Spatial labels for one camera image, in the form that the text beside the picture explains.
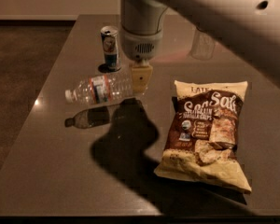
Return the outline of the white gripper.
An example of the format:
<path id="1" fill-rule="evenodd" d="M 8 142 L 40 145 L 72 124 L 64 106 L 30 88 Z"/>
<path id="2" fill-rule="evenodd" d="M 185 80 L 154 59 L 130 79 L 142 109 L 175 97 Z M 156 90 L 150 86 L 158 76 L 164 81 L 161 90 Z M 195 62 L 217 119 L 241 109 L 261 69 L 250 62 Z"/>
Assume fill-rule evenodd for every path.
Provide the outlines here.
<path id="1" fill-rule="evenodd" d="M 146 91 L 153 73 L 153 67 L 149 60 L 157 55 L 162 37 L 163 30 L 158 27 L 133 26 L 127 28 L 121 26 L 121 48 L 127 58 L 135 61 L 130 64 L 134 93 L 144 93 Z"/>

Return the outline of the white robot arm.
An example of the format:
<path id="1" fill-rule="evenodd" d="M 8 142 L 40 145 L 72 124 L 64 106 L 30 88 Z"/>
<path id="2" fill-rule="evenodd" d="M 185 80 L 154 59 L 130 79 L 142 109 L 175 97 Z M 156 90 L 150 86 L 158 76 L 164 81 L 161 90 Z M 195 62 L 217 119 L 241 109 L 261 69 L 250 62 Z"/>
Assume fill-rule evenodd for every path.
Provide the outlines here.
<path id="1" fill-rule="evenodd" d="M 120 0 L 121 45 L 130 60 L 156 56 L 168 8 L 280 88 L 280 0 Z"/>

